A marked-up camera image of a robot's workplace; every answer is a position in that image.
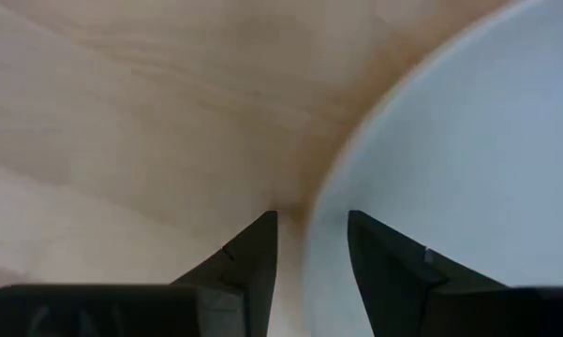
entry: wooden surface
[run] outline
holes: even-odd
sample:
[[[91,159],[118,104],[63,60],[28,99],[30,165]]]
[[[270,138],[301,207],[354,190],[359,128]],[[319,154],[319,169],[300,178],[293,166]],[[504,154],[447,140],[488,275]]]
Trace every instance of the wooden surface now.
[[[306,334],[305,207],[334,154],[504,2],[0,0],[0,268],[167,282],[277,208],[271,329]]]

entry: wooden table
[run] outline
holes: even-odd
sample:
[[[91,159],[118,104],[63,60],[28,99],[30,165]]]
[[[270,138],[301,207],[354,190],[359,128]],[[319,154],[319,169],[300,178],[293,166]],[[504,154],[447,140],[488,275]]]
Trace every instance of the wooden table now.
[[[280,209],[271,331],[306,334],[303,218],[334,154],[504,2],[0,0],[0,269],[168,282]]]

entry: wood grain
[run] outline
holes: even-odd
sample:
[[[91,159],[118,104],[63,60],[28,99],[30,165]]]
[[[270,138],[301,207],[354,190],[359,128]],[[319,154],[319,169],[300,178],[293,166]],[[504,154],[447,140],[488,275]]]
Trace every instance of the wood grain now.
[[[301,214],[337,149],[505,2],[0,0],[0,268],[166,282],[280,208],[272,329],[305,333]]]

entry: white plate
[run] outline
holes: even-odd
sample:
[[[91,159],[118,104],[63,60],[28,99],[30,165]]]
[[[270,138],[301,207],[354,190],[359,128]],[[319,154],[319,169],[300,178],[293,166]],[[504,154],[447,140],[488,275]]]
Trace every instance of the white plate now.
[[[563,285],[563,0],[510,7],[447,44],[349,141],[310,222],[315,337],[372,333],[352,209],[507,285]]]

